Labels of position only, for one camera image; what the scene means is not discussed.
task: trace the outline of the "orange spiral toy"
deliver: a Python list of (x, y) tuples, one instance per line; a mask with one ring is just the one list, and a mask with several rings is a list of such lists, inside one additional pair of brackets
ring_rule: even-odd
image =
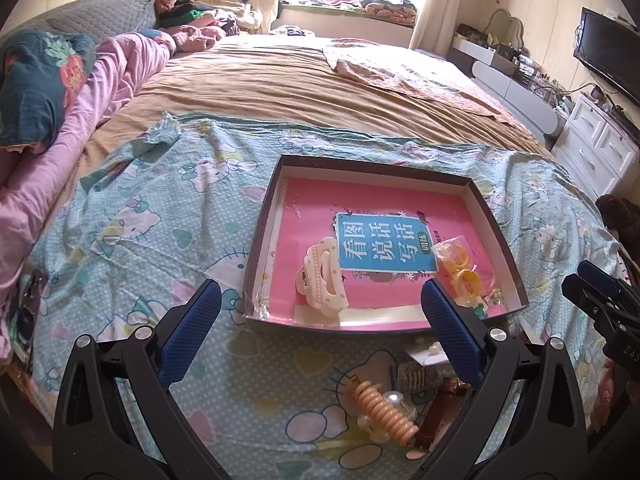
[(380, 394), (378, 388), (371, 384), (371, 381), (360, 382), (357, 377), (354, 377), (351, 382), (355, 386), (353, 398), (364, 413), (390, 434), (398, 444), (406, 446), (418, 432), (418, 426), (391, 405)]

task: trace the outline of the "mirror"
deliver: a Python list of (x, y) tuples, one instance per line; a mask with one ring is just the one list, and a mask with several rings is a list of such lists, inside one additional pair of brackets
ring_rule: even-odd
[(520, 50), (524, 46), (523, 31), (522, 22), (511, 16), (507, 9), (496, 10), (484, 30), (494, 38), (494, 43), (497, 38), (500, 43), (510, 44), (516, 50)]

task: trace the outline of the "pink duvet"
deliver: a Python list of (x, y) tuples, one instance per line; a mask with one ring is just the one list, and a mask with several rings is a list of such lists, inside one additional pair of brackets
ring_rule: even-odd
[(82, 149), (96, 126), (131, 101), (168, 60), (166, 46), (133, 32), (105, 40), (56, 142), (41, 155), (23, 155), (0, 187), (0, 363), (11, 356), (6, 325), (9, 291)]
[(322, 52), (329, 66), (341, 76), (472, 114), (493, 116), (528, 135), (520, 121), (496, 99), (443, 59), (351, 38), (332, 40)]

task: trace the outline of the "gray pillow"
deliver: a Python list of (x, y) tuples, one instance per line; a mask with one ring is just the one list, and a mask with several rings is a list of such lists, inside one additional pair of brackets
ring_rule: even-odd
[[(76, 0), (48, 10), (9, 32), (37, 28), (52, 34), (86, 34), (96, 44), (110, 36), (153, 28), (155, 0)], [(7, 34), (0, 38), (0, 50)]]

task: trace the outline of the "light blue bedsheet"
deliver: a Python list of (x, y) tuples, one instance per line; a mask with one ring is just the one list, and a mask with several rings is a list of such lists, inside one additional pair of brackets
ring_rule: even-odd
[[(589, 259), (613, 273), (617, 243), (597, 209), (557, 164), (537, 155), (474, 144), (436, 145), (332, 128), (165, 114), (81, 180), (33, 249), (49, 275), (34, 343), (32, 387), (52, 422), (75, 338), (123, 338), (185, 303), (205, 276), (223, 309), (172, 394), (235, 479), (408, 477), (417, 467), (392, 442), (378, 445), (354, 423), (345, 374), (380, 378), (407, 357), (412, 336), (338, 337), (245, 325), (242, 278), (260, 204), (283, 153), (359, 158), (471, 176), (491, 207), (526, 285), (523, 316), (543, 339), (562, 337), (586, 406), (596, 392), (603, 341), (562, 297), (562, 278)], [(136, 433), (151, 444), (126, 394)], [(433, 392), (414, 396), (423, 410)], [(513, 412), (517, 388), (506, 403)], [(499, 446), (508, 416), (483, 456)]]

